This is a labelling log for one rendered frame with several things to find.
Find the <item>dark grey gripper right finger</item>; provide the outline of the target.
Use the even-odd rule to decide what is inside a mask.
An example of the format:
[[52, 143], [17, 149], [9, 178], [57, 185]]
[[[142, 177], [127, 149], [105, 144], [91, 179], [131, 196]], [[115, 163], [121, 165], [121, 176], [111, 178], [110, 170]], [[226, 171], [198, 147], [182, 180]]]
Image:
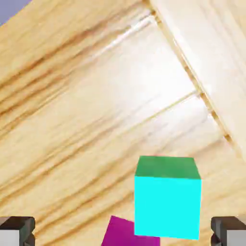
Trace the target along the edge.
[[246, 216], [211, 218], [210, 246], [246, 246]]

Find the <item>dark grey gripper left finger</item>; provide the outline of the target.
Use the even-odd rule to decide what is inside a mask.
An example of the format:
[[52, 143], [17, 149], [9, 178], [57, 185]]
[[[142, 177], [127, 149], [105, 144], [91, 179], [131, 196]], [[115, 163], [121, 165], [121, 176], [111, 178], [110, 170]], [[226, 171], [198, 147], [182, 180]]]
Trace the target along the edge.
[[0, 246], [35, 246], [34, 217], [0, 217]]

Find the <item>small cyan cube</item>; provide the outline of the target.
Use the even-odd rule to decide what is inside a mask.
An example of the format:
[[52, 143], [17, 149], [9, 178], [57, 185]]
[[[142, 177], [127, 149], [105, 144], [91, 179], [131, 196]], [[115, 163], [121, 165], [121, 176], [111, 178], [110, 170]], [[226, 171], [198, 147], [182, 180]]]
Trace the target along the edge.
[[201, 187], [194, 158], [140, 156], [134, 178], [135, 234], [198, 240]]

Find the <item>small magenta cube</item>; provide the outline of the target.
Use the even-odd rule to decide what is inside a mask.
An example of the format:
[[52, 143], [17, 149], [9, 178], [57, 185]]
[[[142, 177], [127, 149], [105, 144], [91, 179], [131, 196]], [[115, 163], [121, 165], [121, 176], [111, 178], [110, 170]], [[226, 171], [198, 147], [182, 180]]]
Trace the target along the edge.
[[111, 216], [101, 246], [160, 246], [160, 238], [135, 235], [134, 222]]

